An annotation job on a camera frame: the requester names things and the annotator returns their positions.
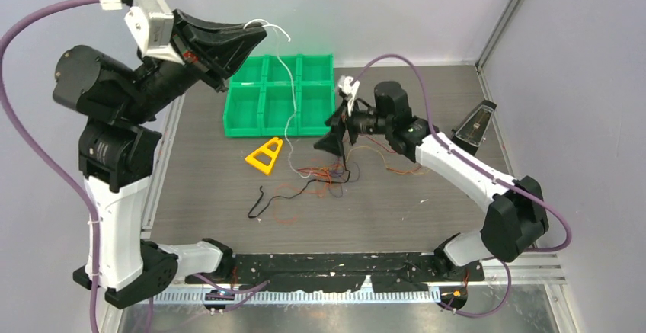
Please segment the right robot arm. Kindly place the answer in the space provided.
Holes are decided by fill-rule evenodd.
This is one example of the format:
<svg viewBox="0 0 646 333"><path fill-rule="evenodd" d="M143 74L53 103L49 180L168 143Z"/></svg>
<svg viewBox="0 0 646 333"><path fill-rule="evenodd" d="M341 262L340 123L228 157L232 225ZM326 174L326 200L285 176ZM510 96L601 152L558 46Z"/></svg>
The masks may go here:
<svg viewBox="0 0 646 333"><path fill-rule="evenodd" d="M440 277L454 280L474 261L514 261L548 231L542 189L535 179L517 180L487 166L413 115L408 94L398 82L380 82L373 91L374 105L358 98L358 88L354 78L341 77L341 105L326 120L330 130L315 149L344 156L346 142L353 145L361 135L383 135L395 153L442 176L484 211L479 230L458 233L435 249Z"/></svg>

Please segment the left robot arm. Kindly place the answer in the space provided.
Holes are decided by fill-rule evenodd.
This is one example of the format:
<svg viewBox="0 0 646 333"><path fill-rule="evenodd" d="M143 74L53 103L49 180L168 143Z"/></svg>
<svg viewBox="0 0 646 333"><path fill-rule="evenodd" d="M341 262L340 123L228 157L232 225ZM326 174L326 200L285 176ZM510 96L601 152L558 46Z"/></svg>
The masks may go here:
<svg viewBox="0 0 646 333"><path fill-rule="evenodd" d="M66 51L56 65L54 101L88 120L78 140L78 166L97 214L88 261L73 274L97 285L118 309L164 291L173 280L206 274L217 283L234 271L230 247L214 239L163 245L141 238L142 211L161 134L146 128L197 82L224 89L267 32L259 22L222 24L180 10L124 18L138 46L140 67L86 45Z"/></svg>

